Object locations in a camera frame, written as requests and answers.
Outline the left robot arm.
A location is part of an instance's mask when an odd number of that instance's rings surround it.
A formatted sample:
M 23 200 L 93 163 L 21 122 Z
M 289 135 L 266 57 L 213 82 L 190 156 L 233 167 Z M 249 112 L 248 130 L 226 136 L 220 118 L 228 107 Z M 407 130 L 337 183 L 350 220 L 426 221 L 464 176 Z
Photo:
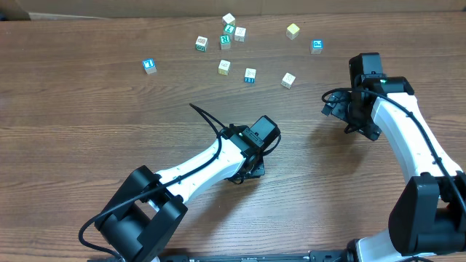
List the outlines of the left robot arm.
M 241 184 L 259 178 L 264 156 L 279 143 L 268 116 L 252 127 L 230 124 L 202 153 L 166 170 L 134 170 L 95 219 L 95 228 L 123 261 L 152 261 L 188 211 L 187 203 L 221 180 Z

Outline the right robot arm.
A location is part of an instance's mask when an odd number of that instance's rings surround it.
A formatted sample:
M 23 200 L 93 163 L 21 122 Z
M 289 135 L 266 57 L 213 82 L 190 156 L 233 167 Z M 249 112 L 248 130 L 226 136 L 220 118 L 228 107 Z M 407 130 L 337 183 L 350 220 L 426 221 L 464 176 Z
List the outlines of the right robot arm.
M 347 134 L 387 138 L 406 187 L 384 231 L 354 239 L 338 261 L 428 261 L 465 251 L 465 172 L 428 127 L 414 89 L 388 77 L 379 53 L 349 60 L 351 86 L 323 94 L 323 114 L 346 122 Z

